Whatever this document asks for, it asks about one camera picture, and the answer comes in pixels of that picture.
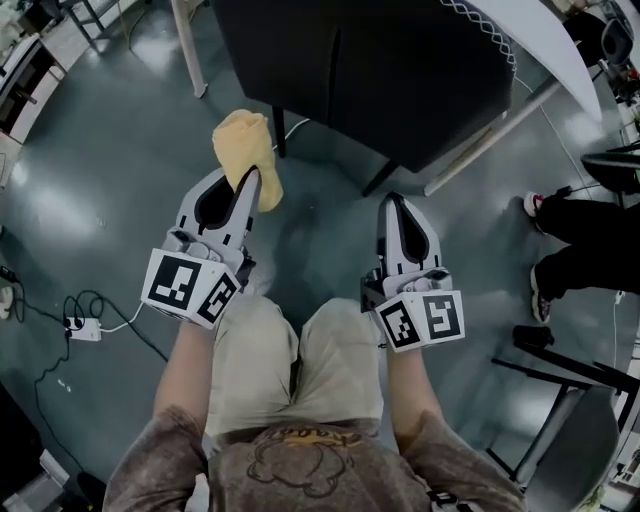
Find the shoe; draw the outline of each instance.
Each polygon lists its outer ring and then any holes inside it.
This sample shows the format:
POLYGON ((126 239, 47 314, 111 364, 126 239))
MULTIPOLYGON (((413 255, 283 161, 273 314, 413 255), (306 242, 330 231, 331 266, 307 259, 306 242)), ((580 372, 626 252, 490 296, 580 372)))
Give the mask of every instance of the shoe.
POLYGON ((534 219, 534 223, 538 231, 546 235, 546 233, 542 229, 540 229, 538 223, 535 222, 535 218, 538 216, 538 212, 540 211, 540 207, 542 206, 542 201, 544 201, 544 196, 542 194, 527 192, 527 195, 524 196, 522 206, 524 207, 524 211, 527 212, 527 215, 534 219))
POLYGON ((13 288, 5 286, 0 289, 0 320, 6 320, 13 305, 13 288))
POLYGON ((536 266, 531 267, 531 309, 533 310, 533 316, 541 324, 549 323, 549 316, 551 315, 551 301, 545 299, 540 295, 538 290, 538 281, 536 280, 536 266))

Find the beige shorts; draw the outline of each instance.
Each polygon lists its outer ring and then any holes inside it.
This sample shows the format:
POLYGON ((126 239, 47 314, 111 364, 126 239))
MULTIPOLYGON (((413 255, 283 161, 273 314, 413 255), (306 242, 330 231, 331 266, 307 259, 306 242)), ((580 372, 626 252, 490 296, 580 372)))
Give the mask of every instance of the beige shorts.
POLYGON ((206 433, 216 439, 291 418, 379 422, 379 352, 370 319, 355 301, 324 304, 298 340, 276 304, 240 295, 216 333, 206 433), (302 364, 292 396, 298 353, 302 364))

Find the black stand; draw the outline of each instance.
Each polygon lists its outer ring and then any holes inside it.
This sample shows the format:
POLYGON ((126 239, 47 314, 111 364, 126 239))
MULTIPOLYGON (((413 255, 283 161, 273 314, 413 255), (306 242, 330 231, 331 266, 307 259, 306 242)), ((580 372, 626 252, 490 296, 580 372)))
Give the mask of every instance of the black stand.
POLYGON ((280 158, 287 156, 287 146, 284 139, 284 111, 280 107, 271 107, 273 112, 273 124, 276 129, 276 144, 280 158))
POLYGON ((371 194, 371 192, 382 185, 384 180, 391 176, 393 174, 393 171, 395 171, 398 167, 400 167, 400 164, 394 162, 393 160, 389 160, 386 164, 384 164, 384 167, 380 169, 378 174, 374 176, 374 178, 362 191, 362 197, 367 197, 369 194, 371 194))

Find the white cable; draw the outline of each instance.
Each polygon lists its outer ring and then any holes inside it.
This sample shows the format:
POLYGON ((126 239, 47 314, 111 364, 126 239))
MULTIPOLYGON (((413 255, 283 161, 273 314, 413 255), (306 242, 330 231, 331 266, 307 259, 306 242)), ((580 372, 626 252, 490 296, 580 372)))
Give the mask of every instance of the white cable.
POLYGON ((618 301, 613 301, 613 367, 616 367, 616 363, 618 362, 618 326, 616 325, 616 307, 618 306, 618 301))
MULTIPOLYGON (((284 136, 284 140, 287 140, 289 138, 290 135, 293 134, 293 132, 295 132, 300 126, 302 126, 305 123, 308 123, 310 121, 309 118, 307 119, 303 119, 302 121, 298 121, 296 124, 293 125, 293 128, 291 128, 291 130, 289 130, 287 132, 287 134, 284 136)), ((275 146, 273 146, 271 149, 277 149, 278 145, 276 144, 275 146)))
POLYGON ((119 331, 120 329, 124 329, 129 324, 132 324, 133 322, 136 321, 136 318, 138 318, 138 315, 140 314, 140 311, 142 310, 142 306, 144 306, 144 302, 140 303, 140 305, 138 306, 138 309, 136 310, 136 314, 133 315, 133 318, 131 320, 129 320, 128 322, 125 322, 125 323, 119 325, 118 327, 114 327, 113 329, 100 329, 100 332, 116 332, 116 331, 119 331))
MULTIPOLYGON (((531 89, 531 87, 529 87, 526 83, 524 83, 520 78, 518 78, 517 75, 513 75, 513 79, 516 80, 517 82, 521 83, 531 94, 533 94, 533 89, 531 89)), ((576 161, 573 159, 573 157, 571 156, 571 153, 569 153, 569 150, 567 149, 567 146, 564 145, 564 142, 562 141, 562 137, 560 137, 560 134, 558 133, 558 130, 556 130, 556 127, 553 126, 553 123, 551 122, 551 119, 549 119, 549 116, 547 115, 547 113, 544 111, 544 108, 542 107, 542 105, 540 105, 540 110, 542 111, 542 115, 545 117, 545 119, 547 120, 547 123, 549 123, 549 126, 551 126, 551 129, 553 130, 553 133, 556 134, 556 138, 558 139, 558 142, 560 142, 560 145, 562 146, 562 149, 564 149, 564 152, 567 154, 567 156, 569 157, 569 160, 571 160, 571 163, 573 164, 573 167, 576 169, 576 171, 578 172, 578 176, 580 176, 580 180, 582 181, 582 185, 586 186, 587 184, 584 182, 584 180, 582 179, 582 174, 580 173, 580 169, 578 168, 578 164, 576 163, 576 161)), ((593 200, 593 197, 591 196, 591 192, 589 191, 589 189, 587 190, 587 195, 589 196, 589 199, 593 200)))

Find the concrete floor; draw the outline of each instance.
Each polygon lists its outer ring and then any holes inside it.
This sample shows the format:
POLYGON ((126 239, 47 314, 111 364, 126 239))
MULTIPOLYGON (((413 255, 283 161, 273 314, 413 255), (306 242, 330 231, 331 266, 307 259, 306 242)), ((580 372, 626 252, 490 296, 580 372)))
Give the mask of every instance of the concrete floor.
MULTIPOLYGON (((201 9, 193 26, 210 83, 202 100, 193 97, 168 2, 159 1, 136 28, 133 51, 114 24, 103 53, 88 50, 79 59, 31 129, 0 199, 0 222, 8 229, 0 242, 2 260, 23 280, 31 303, 60 311, 65 295, 93 288, 132 314, 151 249, 162 243, 183 194, 217 167, 213 128, 236 108, 270 115, 268 107, 244 97, 211 11, 201 9)), ((535 87, 545 72, 520 53, 518 74, 535 87)), ((571 158, 620 143, 611 92, 604 82, 597 85, 604 129, 560 92, 545 109, 568 153, 538 111, 429 199, 421 186, 442 162, 420 175, 400 170, 363 199, 360 191, 383 157, 308 123, 290 139, 289 156, 277 162, 285 190, 281 205, 256 218, 248 239, 258 262, 251 286, 278 302, 298 326, 330 297, 357 298, 360 277, 376 265, 378 204, 389 190, 404 193, 440 234, 444 264, 463 292, 466 339, 424 352, 445 415, 477 448, 500 434, 496 449, 516 460, 544 421, 555 390, 497 368, 490 358, 500 354, 533 364, 510 347, 511 330, 533 324, 530 265, 561 247, 532 229, 518 197, 580 186, 589 178, 571 158)), ((514 85, 514 102, 526 94, 514 85)), ((286 122, 298 119, 287 115, 286 122)), ((592 193, 606 197, 599 189, 592 193)), ((611 362, 612 303, 611 291, 584 290, 554 304, 555 349, 611 362)), ((637 297, 627 296, 618 310, 620 369, 630 358, 637 312, 637 297)), ((106 327, 119 323, 111 312, 103 321, 106 327)), ((137 325, 169 353, 175 320, 145 309, 137 325)), ((74 472, 35 410, 32 385, 63 350, 62 332, 50 320, 28 313, 24 325, 2 325, 0 381, 44 445, 74 472)), ((123 329, 99 344, 72 343, 71 361, 40 386, 51 426, 87 470, 108 479, 149 419, 163 366, 123 329)), ((391 443, 388 422, 382 438, 391 443)))

